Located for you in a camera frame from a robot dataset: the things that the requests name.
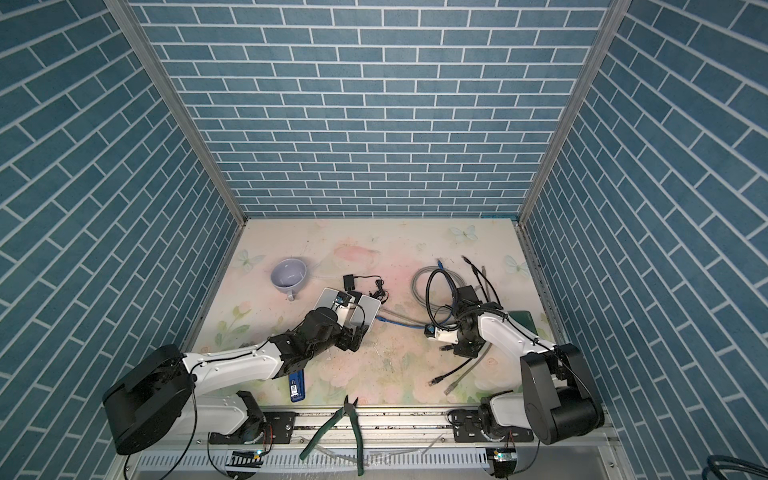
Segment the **black power adapter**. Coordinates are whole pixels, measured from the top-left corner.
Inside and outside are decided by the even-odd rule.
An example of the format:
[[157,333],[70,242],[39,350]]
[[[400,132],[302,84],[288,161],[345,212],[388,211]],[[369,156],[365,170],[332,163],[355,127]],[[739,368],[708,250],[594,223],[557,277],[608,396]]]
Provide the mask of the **black power adapter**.
[[354,274],[347,274],[343,276],[343,287],[345,292],[353,292],[355,290]]

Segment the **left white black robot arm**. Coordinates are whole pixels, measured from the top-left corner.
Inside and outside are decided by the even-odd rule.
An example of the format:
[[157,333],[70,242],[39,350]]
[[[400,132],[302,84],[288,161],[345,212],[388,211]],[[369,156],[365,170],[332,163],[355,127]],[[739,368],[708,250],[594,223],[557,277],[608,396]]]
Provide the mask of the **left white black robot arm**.
[[361,306],[349,314],[321,306],[259,346],[206,355],[173,344],[156,349],[102,397],[116,452],[128,456],[160,441],[194,394],[289,376],[332,347],[357,351],[372,321]]

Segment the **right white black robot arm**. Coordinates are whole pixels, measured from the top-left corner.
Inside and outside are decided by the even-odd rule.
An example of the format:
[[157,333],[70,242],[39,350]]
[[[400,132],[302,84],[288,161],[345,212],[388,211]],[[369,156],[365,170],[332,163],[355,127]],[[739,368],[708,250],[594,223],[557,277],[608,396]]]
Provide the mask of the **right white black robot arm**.
[[521,396],[496,394],[478,408],[482,431],[491,438],[526,429],[546,445],[583,436],[604,425],[605,413],[586,360],[573,344],[556,345],[514,322],[495,302],[481,302],[460,287],[452,302],[453,352],[474,359],[490,344],[520,367]]

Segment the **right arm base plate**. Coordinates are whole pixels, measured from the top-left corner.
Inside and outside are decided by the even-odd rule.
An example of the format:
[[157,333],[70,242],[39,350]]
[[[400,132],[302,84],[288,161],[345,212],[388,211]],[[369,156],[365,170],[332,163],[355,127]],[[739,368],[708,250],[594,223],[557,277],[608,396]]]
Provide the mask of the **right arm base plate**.
[[456,443],[533,442],[533,432],[519,426],[501,426],[485,408],[453,409],[446,415]]

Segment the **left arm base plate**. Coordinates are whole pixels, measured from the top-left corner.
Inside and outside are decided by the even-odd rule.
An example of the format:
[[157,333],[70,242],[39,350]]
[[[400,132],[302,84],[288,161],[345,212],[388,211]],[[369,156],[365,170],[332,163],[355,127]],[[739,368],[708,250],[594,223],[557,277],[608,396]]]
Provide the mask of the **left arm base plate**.
[[230,434],[211,432],[213,445],[288,444],[291,441],[296,414],[289,411],[266,412],[261,417],[248,417]]

